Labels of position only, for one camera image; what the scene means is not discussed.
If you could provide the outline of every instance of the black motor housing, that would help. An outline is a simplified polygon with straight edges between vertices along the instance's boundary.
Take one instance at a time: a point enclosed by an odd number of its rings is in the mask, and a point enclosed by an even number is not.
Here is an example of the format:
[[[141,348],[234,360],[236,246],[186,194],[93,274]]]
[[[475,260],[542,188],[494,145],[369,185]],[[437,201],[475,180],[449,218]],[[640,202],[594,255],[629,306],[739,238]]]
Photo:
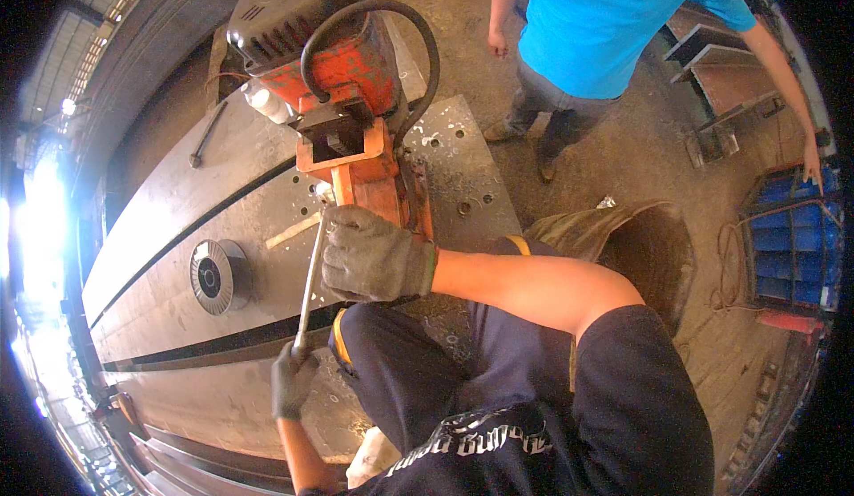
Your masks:
[[[226,32],[246,71],[262,75],[297,60],[308,38],[332,14],[361,0],[239,0]],[[364,16],[342,24],[331,40],[361,31]]]

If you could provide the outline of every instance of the blue shirt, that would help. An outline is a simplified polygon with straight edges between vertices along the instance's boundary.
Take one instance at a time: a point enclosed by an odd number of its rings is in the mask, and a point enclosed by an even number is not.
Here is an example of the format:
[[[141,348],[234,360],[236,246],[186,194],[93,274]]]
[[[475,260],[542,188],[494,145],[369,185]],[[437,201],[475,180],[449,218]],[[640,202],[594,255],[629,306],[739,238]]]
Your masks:
[[[571,96],[623,94],[641,51],[685,0],[530,0],[519,55]],[[693,0],[738,32],[756,19],[743,0]]]

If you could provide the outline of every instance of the brown boot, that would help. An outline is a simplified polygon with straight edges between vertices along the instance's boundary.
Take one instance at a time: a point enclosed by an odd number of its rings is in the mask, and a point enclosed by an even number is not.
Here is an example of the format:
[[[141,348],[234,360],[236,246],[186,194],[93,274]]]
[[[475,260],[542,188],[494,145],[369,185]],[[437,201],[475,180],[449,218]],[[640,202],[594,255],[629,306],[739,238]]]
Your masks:
[[[537,157],[536,171],[540,174],[540,181],[543,184],[550,184],[554,180],[554,174],[558,170],[558,158],[549,159],[546,157]]]
[[[498,142],[504,140],[518,140],[524,135],[518,134],[516,131],[507,127],[503,119],[492,124],[489,129],[483,132],[483,139],[487,142]]]

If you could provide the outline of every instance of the welding wire spool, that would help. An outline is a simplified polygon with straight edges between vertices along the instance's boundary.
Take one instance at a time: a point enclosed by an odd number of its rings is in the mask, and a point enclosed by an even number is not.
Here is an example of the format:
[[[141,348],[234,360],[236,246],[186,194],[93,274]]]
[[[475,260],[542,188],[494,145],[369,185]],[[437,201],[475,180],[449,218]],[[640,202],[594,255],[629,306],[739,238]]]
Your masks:
[[[201,308],[214,316],[240,309],[251,285],[246,254],[234,241],[199,242],[189,258],[189,284]]]

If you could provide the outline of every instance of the black power cable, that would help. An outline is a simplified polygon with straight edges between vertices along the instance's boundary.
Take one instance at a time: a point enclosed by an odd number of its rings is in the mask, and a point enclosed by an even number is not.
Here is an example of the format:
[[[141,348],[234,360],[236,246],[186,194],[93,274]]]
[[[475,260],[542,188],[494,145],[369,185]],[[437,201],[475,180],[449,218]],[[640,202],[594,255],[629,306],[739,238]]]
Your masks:
[[[363,14],[366,12],[389,11],[402,14],[421,33],[421,38],[424,41],[424,46],[427,48],[427,58],[430,60],[430,79],[427,81],[427,91],[424,96],[418,100],[415,108],[411,110],[409,117],[403,122],[403,125],[395,132],[395,146],[400,146],[403,142],[403,137],[409,129],[415,125],[415,122],[423,116],[427,111],[427,107],[433,102],[435,93],[439,88],[439,47],[435,43],[433,31],[427,24],[421,14],[406,3],[401,3],[395,0],[364,0],[354,3],[348,7],[342,8],[338,12],[332,14],[320,27],[315,30],[312,37],[306,42],[306,46],[302,49],[302,57],[300,58],[300,73],[302,81],[306,84],[309,90],[312,91],[321,103],[326,103],[330,99],[330,93],[323,90],[318,85],[317,79],[314,78],[314,73],[309,67],[314,54],[325,43],[326,36],[336,28],[338,24],[346,21],[349,18]]]

